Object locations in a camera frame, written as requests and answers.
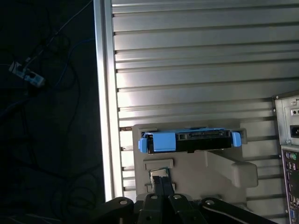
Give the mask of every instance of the dark background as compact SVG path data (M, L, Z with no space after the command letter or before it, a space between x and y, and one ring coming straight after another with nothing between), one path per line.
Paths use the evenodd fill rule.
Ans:
M50 23L53 30L58 30L88 2L88 0L2 2L0 64L11 64L12 54L17 62L24 62L36 45L41 41L46 42L41 36L46 37L49 34ZM54 86L64 68L69 49L82 40L94 37L94 14L91 3L62 30L49 50L45 50L45 54L35 60L29 68L46 78L49 85ZM0 140L21 137L24 136L24 120L27 120L28 133L32 137L30 143L0 146L2 157L0 176L4 185L0 198L1 223L14 223L13 220L5 218L12 213L16 215L14 217L16 220L23 223L46 223L25 214L55 217L51 211L51 201L56 216L62 219L68 219L78 211L91 209L95 203L104 202L95 41L78 46L71 56L71 64L78 75L75 84L74 72L68 68L59 85L63 91L51 90L47 86L24 106L26 119L24 116L21 118L21 112L16 112L0 126ZM8 72L7 66L0 66L0 112L12 103L28 97L28 88L30 88L28 83ZM99 168L92 172L96 179L87 173L77 179L63 180L35 169L36 166L34 170L15 161L18 159L26 164L32 164L33 156L30 158L32 150L36 154L39 168L63 177L71 177L99 165ZM68 204L72 201L68 198L72 190L73 204L77 205L74 208ZM12 208L7 209L7 204L15 202L21 202L21 205L14 204Z

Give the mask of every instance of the ribbed metal wall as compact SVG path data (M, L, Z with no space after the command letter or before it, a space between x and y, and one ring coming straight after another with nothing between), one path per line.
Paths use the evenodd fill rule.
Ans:
M259 175L248 207L287 223L270 97L299 89L299 0L112 3L120 128L240 119ZM131 131L120 138L124 195L135 197Z

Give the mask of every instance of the bolt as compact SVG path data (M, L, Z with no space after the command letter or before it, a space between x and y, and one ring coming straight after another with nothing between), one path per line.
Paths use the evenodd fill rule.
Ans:
M208 205L213 205L213 204L215 204L215 202L213 202L212 200L207 200L206 203L207 203Z
M174 197L175 199L180 199L180 198L182 198L181 195L174 195L173 197Z
M128 202L127 201L120 201L120 204L127 204Z

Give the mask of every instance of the white connector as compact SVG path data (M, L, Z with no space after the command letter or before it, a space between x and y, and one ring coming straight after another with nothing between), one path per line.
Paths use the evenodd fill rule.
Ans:
M14 73L15 75L17 75L18 77L20 77L21 79L30 82L32 85L34 85L37 88L40 88L45 84L46 80L40 75L31 71L30 69L26 69L26 71L23 71L22 65L20 63L13 62L8 70Z

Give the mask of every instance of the rear i/o panel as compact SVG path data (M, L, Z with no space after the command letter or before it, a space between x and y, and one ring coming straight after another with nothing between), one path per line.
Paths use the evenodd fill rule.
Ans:
M299 152L282 149L287 201L292 224L299 224Z

